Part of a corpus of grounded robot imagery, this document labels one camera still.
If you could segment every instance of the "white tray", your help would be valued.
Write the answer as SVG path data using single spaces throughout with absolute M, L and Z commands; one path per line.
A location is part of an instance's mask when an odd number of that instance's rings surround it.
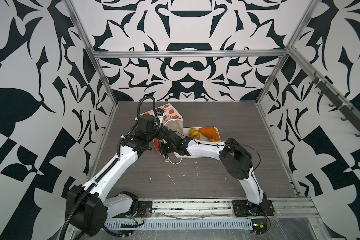
M 184 135 L 184 136 L 189 136 L 189 130 L 191 129 L 191 128 L 194 128 L 194 129 L 196 129 L 197 131 L 199 130 L 199 128 L 202 128 L 202 127 L 184 127 L 183 128 L 183 132 L 182 132 L 182 134 Z M 220 134 L 219 134 L 219 130 L 216 128 L 216 127 L 213 127 L 214 129 L 216 129 L 216 131 L 217 131 L 217 135 L 219 136 L 219 138 L 220 138 Z M 201 134 L 200 133 L 200 139 L 199 139 L 200 141 L 209 141 L 209 139 L 207 138 L 207 137 L 205 137 L 203 134 Z M 175 157 L 177 157 L 177 158 L 200 158 L 200 157 L 206 157 L 206 156 L 187 156 L 187 155 L 184 155 L 184 156 L 181 156 L 181 155 L 179 155 L 177 152 L 175 152 Z

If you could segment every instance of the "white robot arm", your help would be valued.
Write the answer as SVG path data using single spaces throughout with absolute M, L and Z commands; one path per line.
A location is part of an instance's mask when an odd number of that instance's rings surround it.
M 162 126 L 158 116 L 143 115 L 136 119 L 134 127 L 119 141 L 117 153 L 103 169 L 82 186 L 73 186 L 68 191 L 66 222 L 62 227 L 60 239 L 64 239 L 69 223 L 93 236 L 107 219 L 118 214 L 135 213 L 138 198 L 134 194 L 122 192 L 110 199 L 106 197 L 127 168 L 144 151 L 151 150 L 149 143 L 154 138 L 164 140 L 159 145 L 160 153 L 163 155 L 177 152 L 180 155 L 206 156 L 221 160 L 228 173 L 240 181 L 246 193 L 246 216 L 259 215 L 263 211 L 261 206 L 266 201 L 266 195 L 254 175 L 251 155 L 234 139 L 213 143 L 197 141 L 191 137 L 182 139 L 175 132 Z

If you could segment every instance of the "yellow toy food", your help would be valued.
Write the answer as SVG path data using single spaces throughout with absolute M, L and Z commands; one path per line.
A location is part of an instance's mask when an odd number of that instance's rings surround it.
M 208 139 L 214 139 L 216 142 L 220 142 L 219 134 L 214 127 L 202 127 L 199 128 L 199 132 Z
M 189 136 L 200 140 L 200 133 L 195 128 L 189 130 Z

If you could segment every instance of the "black and white patterned wall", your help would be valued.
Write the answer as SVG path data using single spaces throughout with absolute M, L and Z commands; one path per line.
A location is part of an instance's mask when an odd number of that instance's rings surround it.
M 256 100 L 277 57 L 121 58 L 100 64 L 119 101 Z
M 360 111 L 360 0 L 323 0 L 296 48 Z
M 98 51 L 283 48 L 308 0 L 74 0 Z
M 60 0 L 0 0 L 0 239 L 48 239 L 112 108 Z
M 74 0 L 97 51 L 283 49 L 309 0 Z M 102 59 L 119 101 L 256 100 L 276 57 Z
M 360 0 L 323 0 L 296 45 L 360 110 Z M 360 239 L 360 137 L 289 58 L 261 106 L 332 237 Z

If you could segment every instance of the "gray wooden tabletop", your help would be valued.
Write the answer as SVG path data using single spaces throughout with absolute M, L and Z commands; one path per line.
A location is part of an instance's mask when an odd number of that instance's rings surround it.
M 137 102 L 120 102 L 116 110 L 101 160 L 99 171 L 116 153 L 121 135 L 133 126 Z M 184 119 L 184 127 L 217 127 L 221 140 L 234 138 L 256 149 L 261 164 L 255 170 L 259 185 L 268 197 L 293 197 L 294 193 L 280 159 L 272 145 L 254 102 L 172 102 Z M 152 102 L 142 104 L 141 113 L 152 109 Z M 254 166 L 259 157 L 252 155 Z M 180 159 L 170 155 L 176 163 Z M 183 159 L 178 165 L 165 162 L 155 149 L 145 151 L 125 171 L 108 197 L 130 191 L 139 198 L 240 198 L 245 192 L 238 180 L 231 177 L 221 161 L 211 158 Z

